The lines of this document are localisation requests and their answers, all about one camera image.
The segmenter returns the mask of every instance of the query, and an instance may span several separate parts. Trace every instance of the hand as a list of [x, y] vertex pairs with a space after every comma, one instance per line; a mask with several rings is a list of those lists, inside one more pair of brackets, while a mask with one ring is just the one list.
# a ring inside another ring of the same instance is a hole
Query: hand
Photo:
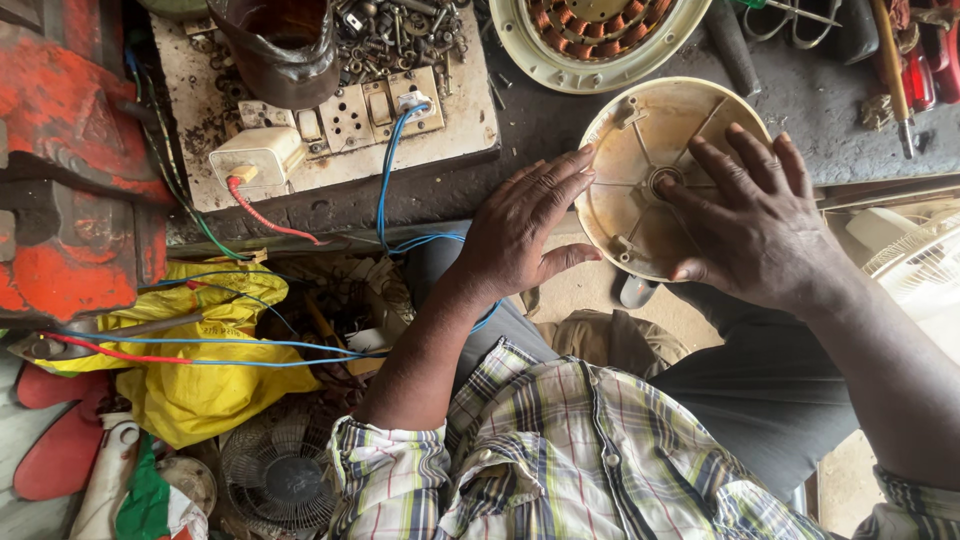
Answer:
[[708, 283], [797, 315], [829, 307], [852, 273], [860, 272], [817, 212], [803, 157], [786, 133], [774, 141], [780, 160], [737, 124], [727, 129], [727, 141], [746, 170], [702, 137], [689, 144], [724, 203], [709, 202], [672, 180], [655, 186], [676, 207], [703, 254], [678, 264], [671, 279]]
[[486, 306], [585, 260], [601, 260], [600, 250], [588, 244], [542, 255], [550, 231], [596, 178], [592, 169], [583, 170], [595, 153], [588, 144], [549, 163], [541, 160], [516, 171], [477, 210], [464, 249], [444, 277]]

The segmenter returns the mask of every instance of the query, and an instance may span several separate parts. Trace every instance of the red wire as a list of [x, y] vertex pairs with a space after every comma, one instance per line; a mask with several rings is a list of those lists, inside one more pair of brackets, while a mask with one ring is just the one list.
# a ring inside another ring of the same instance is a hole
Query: red wire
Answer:
[[280, 227], [280, 226], [277, 225], [276, 223], [272, 223], [269, 219], [267, 219], [267, 218], [263, 217], [262, 215], [260, 215], [260, 212], [254, 210], [253, 207], [250, 206], [250, 203], [248, 203], [247, 200], [243, 198], [243, 195], [241, 195], [240, 192], [237, 191], [237, 187], [239, 187], [239, 186], [240, 186], [240, 179], [239, 179], [239, 178], [237, 178], [237, 177], [235, 177], [235, 176], [228, 176], [228, 177], [227, 177], [227, 189], [230, 190], [230, 195], [233, 195], [233, 198], [236, 199], [237, 203], [238, 203], [241, 207], [243, 207], [244, 210], [246, 210], [247, 212], [249, 212], [251, 216], [253, 216], [254, 218], [256, 218], [257, 221], [259, 221], [260, 223], [262, 223], [262, 224], [263, 224], [265, 227], [267, 227], [268, 229], [270, 229], [270, 230], [272, 230], [272, 231], [277, 231], [278, 233], [295, 234], [295, 235], [297, 235], [297, 236], [302, 236], [302, 237], [310, 240], [311, 242], [313, 242], [313, 245], [315, 245], [315, 246], [325, 246], [326, 244], [329, 244], [330, 242], [333, 241], [333, 240], [327, 240], [326, 242], [321, 242], [320, 240], [318, 240], [318, 239], [316, 238], [316, 236], [314, 236], [314, 235], [311, 234], [311, 233], [305, 233], [305, 232], [303, 232], [303, 231], [297, 231], [296, 229], [287, 229], [286, 227]]
[[120, 353], [118, 351], [111, 351], [110, 349], [104, 349], [99, 345], [94, 345], [89, 341], [83, 341], [82, 339], [77, 339], [75, 337], [68, 337], [66, 335], [60, 335], [58, 333], [52, 333], [50, 331], [42, 331], [41, 334], [56, 339], [57, 341], [62, 341], [63, 343], [69, 343], [71, 345], [80, 345], [81, 347], [87, 347], [100, 353], [102, 355], [113, 356], [114, 358], [120, 358], [123, 360], [132, 360], [134, 362], [163, 362], [169, 364], [192, 364], [193, 360], [189, 358], [177, 358], [175, 356], [138, 356], [138, 355], [128, 355], [127, 353]]

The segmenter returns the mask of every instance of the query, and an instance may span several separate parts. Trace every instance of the copper coil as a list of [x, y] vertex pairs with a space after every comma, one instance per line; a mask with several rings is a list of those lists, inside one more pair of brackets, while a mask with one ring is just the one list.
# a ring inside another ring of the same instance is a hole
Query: copper coil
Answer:
[[654, 0], [653, 6], [651, 6], [650, 10], [647, 12], [647, 16], [643, 17], [643, 22], [648, 26], [660, 22], [663, 14], [666, 13], [666, 9], [669, 7], [670, 0]]
[[570, 7], [564, 2], [557, 8], [557, 4], [554, 4], [555, 12], [557, 13], [557, 18], [560, 19], [560, 24], [566, 26], [566, 23], [573, 18], [573, 12], [570, 10]]
[[616, 41], [608, 41], [606, 43], [601, 43], [593, 47], [594, 58], [611, 57], [619, 52], [620, 52], [620, 43]]
[[591, 22], [587, 25], [587, 36], [589, 37], [603, 37], [603, 23], [602, 22]]
[[642, 22], [636, 25], [634, 28], [631, 28], [627, 31], [623, 37], [620, 38], [620, 48], [626, 49], [628, 47], [634, 46], [635, 43], [643, 39], [647, 35], [647, 25]]
[[623, 17], [627, 19], [627, 22], [630, 22], [643, 12], [643, 4], [640, 4], [638, 0], [630, 0], [630, 4], [627, 4], [627, 7], [623, 9]]
[[557, 29], [553, 27], [547, 29], [547, 31], [543, 33], [543, 39], [545, 39], [551, 47], [560, 52], [563, 52], [566, 49], [566, 46], [570, 44], [570, 40], [561, 36], [560, 32], [557, 32]]
[[533, 15], [534, 24], [537, 25], [537, 29], [543, 32], [552, 24], [550, 22], [550, 17], [546, 14], [546, 11], [543, 9], [543, 4], [531, 6], [530, 14]]
[[586, 60], [590, 58], [590, 52], [593, 51], [593, 45], [585, 45], [584, 43], [576, 43], [571, 41], [569, 45], [566, 46], [566, 53], [573, 55], [580, 60]]
[[588, 24], [589, 23], [582, 18], [573, 17], [570, 19], [570, 22], [566, 23], [566, 28], [577, 36], [582, 36], [584, 34], [584, 30], [587, 29]]
[[620, 30], [624, 26], [625, 24], [623, 22], [623, 18], [621, 18], [618, 15], [610, 19], [609, 21], [607, 21], [607, 23], [603, 25], [603, 30], [604, 30], [604, 33], [606, 34], [613, 34], [614, 32], [616, 32], [617, 30]]

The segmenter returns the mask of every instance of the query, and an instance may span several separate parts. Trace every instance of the yellow plastic bag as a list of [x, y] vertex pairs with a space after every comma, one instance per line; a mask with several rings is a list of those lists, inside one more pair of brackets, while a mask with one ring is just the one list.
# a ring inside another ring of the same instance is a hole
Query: yellow plastic bag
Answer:
[[[259, 264], [168, 263], [167, 280], [205, 272], [267, 270]], [[272, 274], [214, 274], [197, 282], [222, 285], [259, 298], [269, 305], [287, 295], [287, 284]], [[136, 305], [99, 318], [101, 330], [169, 319], [199, 311], [204, 320], [137, 337], [234, 338], [251, 337], [266, 308], [255, 300], [212, 286], [187, 284], [142, 292]], [[105, 343], [105, 348], [138, 356], [177, 356], [197, 360], [241, 360], [284, 364], [300, 361], [292, 347], [245, 343]], [[288, 392], [319, 388], [306, 366], [253, 366], [141, 363], [106, 355], [36, 363], [64, 371], [133, 367], [117, 377], [117, 390], [133, 402], [133, 419], [144, 430], [174, 448], [202, 441], [239, 426]]]

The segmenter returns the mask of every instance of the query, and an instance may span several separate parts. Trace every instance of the shirt sleeve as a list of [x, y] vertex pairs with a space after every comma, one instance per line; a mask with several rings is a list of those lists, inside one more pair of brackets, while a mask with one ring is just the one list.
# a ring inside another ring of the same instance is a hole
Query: shirt sleeve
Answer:
[[886, 503], [853, 535], [854, 540], [929, 538], [960, 540], [960, 493], [895, 477], [879, 466], [874, 475]]
[[329, 538], [433, 538], [449, 484], [446, 426], [381, 430], [345, 416], [327, 447], [337, 502]]

